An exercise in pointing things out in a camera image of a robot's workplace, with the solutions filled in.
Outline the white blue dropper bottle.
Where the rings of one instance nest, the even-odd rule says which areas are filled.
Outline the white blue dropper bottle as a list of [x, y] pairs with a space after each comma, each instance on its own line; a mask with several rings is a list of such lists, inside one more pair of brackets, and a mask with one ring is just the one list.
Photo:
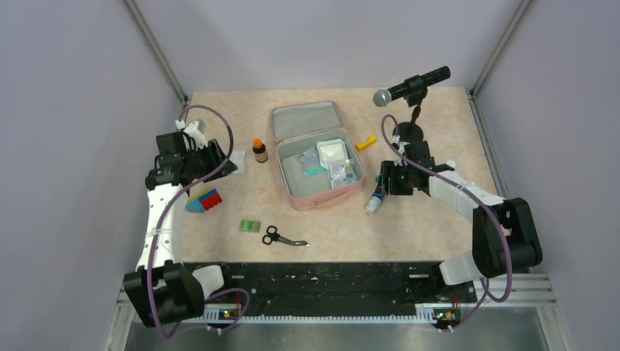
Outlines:
[[378, 208], [381, 206], [383, 200], [384, 200], [384, 196], [383, 195], [381, 195], [381, 194], [373, 194], [370, 197], [370, 199], [369, 199], [369, 201], [368, 201], [368, 203], [367, 203], [367, 205], [365, 207], [366, 213], [368, 215], [376, 213]]

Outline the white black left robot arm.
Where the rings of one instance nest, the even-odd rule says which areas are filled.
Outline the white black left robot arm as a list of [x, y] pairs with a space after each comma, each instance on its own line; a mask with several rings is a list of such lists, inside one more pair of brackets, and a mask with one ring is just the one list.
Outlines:
[[237, 167], [215, 139], [188, 132], [156, 137], [159, 150], [145, 177], [149, 204], [145, 240], [123, 289], [147, 328], [162, 327], [203, 315], [205, 301], [231, 299], [234, 282], [219, 265], [192, 270], [182, 262], [183, 217], [193, 181], [225, 177]]

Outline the white gauze packet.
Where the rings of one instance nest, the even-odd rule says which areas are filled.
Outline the white gauze packet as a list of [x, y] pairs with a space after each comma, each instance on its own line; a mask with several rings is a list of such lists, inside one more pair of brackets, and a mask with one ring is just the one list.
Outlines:
[[346, 143], [341, 139], [320, 141], [317, 143], [320, 165], [327, 168], [329, 165], [344, 162], [349, 159]]

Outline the clear bag teal strip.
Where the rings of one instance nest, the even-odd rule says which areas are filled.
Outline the clear bag teal strip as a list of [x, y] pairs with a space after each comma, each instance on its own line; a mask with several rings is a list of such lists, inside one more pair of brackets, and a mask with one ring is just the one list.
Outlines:
[[325, 172], [325, 168], [320, 164], [318, 151], [315, 148], [298, 154], [296, 158], [301, 163], [303, 174], [307, 178]]

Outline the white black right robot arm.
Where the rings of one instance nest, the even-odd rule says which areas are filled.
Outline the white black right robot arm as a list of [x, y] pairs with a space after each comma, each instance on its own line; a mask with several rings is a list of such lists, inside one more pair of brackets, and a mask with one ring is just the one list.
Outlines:
[[437, 164], [426, 141], [392, 143], [390, 148], [396, 160], [382, 162], [384, 195], [423, 192], [450, 205], [472, 224], [471, 250], [431, 269], [428, 290], [434, 299], [448, 301], [459, 284], [508, 275], [543, 261], [531, 208], [524, 199], [485, 191], [463, 178], [454, 162]]

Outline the white sachet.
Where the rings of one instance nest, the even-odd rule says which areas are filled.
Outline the white sachet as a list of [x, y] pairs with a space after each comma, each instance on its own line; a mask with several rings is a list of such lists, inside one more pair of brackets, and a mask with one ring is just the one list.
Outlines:
[[237, 167], [232, 174], [244, 174], [245, 170], [245, 151], [233, 151], [230, 156], [230, 161]]

